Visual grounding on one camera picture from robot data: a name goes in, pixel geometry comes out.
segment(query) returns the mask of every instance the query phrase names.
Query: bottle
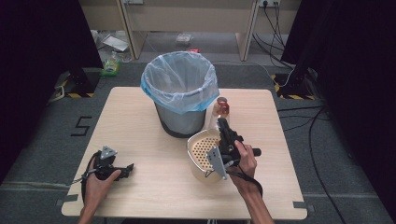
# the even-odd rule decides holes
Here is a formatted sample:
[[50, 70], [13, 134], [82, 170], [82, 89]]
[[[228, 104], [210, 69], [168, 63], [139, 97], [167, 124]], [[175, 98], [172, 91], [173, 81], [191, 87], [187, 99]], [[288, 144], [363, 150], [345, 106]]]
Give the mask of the bottle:
[[209, 124], [207, 125], [207, 129], [219, 129], [218, 119], [224, 118], [227, 119], [227, 122], [230, 124], [230, 106], [227, 103], [227, 98], [219, 97], [215, 104], [213, 105], [212, 115], [210, 117]]

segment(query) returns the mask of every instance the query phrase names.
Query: wooden table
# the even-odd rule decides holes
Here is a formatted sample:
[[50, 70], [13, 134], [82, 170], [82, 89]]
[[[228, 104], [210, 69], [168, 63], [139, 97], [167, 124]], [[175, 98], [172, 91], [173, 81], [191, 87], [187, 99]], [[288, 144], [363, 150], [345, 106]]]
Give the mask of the wooden table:
[[[230, 127], [245, 143], [262, 149], [255, 178], [262, 184], [272, 217], [305, 218], [306, 209], [293, 207], [293, 202], [304, 199], [271, 92], [220, 89], [220, 95], [230, 103]], [[97, 216], [250, 218], [230, 179], [207, 184], [193, 176], [186, 144], [187, 139], [164, 131], [154, 103], [140, 88], [117, 87], [108, 96], [75, 178], [84, 173], [91, 155], [106, 145], [119, 152], [115, 166], [134, 163], [134, 170], [112, 185]], [[63, 205], [66, 216], [79, 216], [83, 206], [80, 184], [70, 188], [68, 195], [74, 194], [78, 199]]]

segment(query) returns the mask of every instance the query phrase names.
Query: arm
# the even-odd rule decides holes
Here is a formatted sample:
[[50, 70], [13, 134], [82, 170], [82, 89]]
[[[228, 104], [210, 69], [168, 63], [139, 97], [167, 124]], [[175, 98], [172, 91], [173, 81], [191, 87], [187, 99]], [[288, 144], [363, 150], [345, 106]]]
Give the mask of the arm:
[[85, 189], [85, 203], [81, 209], [78, 224], [88, 224], [93, 220], [93, 215], [99, 207], [102, 200], [106, 197], [113, 181], [120, 175], [121, 170], [117, 170], [111, 174], [106, 180], [100, 180], [95, 174], [90, 174], [87, 179], [87, 187]]
[[[248, 145], [244, 146], [239, 141], [235, 141], [235, 145], [241, 155], [241, 161], [238, 167], [228, 168], [229, 171], [237, 173], [242, 173], [243, 171], [246, 175], [254, 177], [257, 162], [254, 158], [252, 147]], [[268, 212], [257, 186], [235, 175], [230, 175], [230, 178], [244, 199], [253, 222], [255, 224], [275, 223]]]

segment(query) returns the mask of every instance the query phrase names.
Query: hand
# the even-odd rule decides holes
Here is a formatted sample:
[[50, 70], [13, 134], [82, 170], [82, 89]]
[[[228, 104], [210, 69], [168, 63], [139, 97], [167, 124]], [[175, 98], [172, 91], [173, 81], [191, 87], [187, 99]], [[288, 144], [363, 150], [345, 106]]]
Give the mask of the hand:
[[[235, 145], [238, 148], [239, 154], [241, 155], [241, 160], [239, 162], [238, 167], [229, 167], [228, 171], [234, 173], [245, 173], [246, 175], [254, 178], [254, 173], [257, 167], [257, 161], [254, 158], [253, 149], [250, 145], [243, 145], [239, 141], [235, 141]], [[231, 180], [238, 188], [239, 193], [244, 196], [245, 193], [249, 193], [251, 191], [258, 191], [257, 187], [238, 176], [230, 175]]]
[[90, 174], [85, 188], [85, 203], [81, 210], [78, 223], [91, 223], [96, 209], [107, 196], [113, 181], [121, 174], [121, 170], [114, 171], [106, 180], [100, 180], [95, 174]]

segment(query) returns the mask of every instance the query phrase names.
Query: person's right hand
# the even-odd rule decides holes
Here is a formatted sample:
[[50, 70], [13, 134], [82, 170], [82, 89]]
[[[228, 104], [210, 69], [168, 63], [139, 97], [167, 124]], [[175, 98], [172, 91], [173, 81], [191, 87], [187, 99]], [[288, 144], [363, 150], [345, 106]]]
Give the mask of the person's right hand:
[[[235, 145], [238, 148], [241, 160], [238, 167], [229, 167], [227, 170], [233, 173], [245, 173], [246, 175], [254, 178], [254, 173], [257, 167], [257, 161], [254, 158], [253, 148], [250, 145], [243, 145], [239, 141], [235, 141]], [[251, 191], [258, 191], [257, 187], [249, 181], [235, 175], [230, 175], [231, 180], [238, 188], [241, 195], [249, 193]]]

